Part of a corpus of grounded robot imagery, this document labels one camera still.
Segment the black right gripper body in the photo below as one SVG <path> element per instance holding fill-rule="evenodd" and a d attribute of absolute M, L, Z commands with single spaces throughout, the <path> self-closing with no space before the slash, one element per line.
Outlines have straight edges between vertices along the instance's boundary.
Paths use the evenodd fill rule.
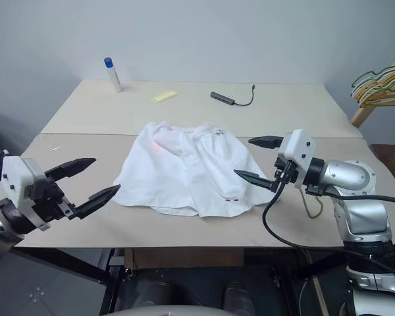
<path fill-rule="evenodd" d="M 280 158 L 277 158 L 275 161 L 275 175 L 274 181 L 271 186 L 272 192 L 277 192 L 278 187 L 281 184 L 289 184 L 295 183 L 298 177 L 297 164 L 295 162 L 289 160 L 287 162 L 282 161 Z"/>

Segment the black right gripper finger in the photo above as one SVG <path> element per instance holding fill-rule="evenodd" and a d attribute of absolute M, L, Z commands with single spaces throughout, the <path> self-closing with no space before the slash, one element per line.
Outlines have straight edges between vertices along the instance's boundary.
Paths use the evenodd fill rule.
<path fill-rule="evenodd" d="M 234 172 L 240 178 L 244 179 L 245 181 L 249 182 L 250 184 L 259 186 L 259 187 L 267 189 L 269 191 L 275 190 L 275 183 L 273 181 L 261 178 L 258 174 L 255 174 L 255 173 L 249 172 L 249 171 L 238 170 L 238 169 L 234 169 Z"/>
<path fill-rule="evenodd" d="M 283 139 L 280 136 L 258 136 L 249 139 L 248 142 L 259 147 L 275 149 L 280 147 Z"/>

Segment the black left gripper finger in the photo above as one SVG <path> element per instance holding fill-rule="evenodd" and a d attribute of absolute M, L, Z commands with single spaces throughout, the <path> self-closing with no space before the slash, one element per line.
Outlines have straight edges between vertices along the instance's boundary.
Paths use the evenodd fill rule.
<path fill-rule="evenodd" d="M 102 191 L 99 191 L 98 193 L 90 196 L 87 202 L 83 203 L 78 207 L 73 207 L 72 215 L 70 215 L 68 218 L 70 220 L 74 219 L 75 217 L 79 219 L 84 219 L 85 217 L 91 215 L 92 213 L 105 206 L 119 191 L 119 189 L 120 185 L 116 185 L 103 189 Z"/>
<path fill-rule="evenodd" d="M 96 158 L 75 159 L 45 171 L 45 175 L 53 181 L 59 181 L 63 178 L 70 178 L 81 173 L 94 162 L 96 162 Z"/>

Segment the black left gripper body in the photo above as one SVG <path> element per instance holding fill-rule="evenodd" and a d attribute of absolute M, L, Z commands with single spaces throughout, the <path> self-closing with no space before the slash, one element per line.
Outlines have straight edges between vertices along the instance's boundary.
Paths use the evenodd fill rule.
<path fill-rule="evenodd" d="M 75 217 L 74 204 L 67 200 L 64 192 L 52 178 L 40 179 L 28 186 L 25 189 L 25 197 L 33 201 L 32 209 L 47 223 L 63 217 Z"/>

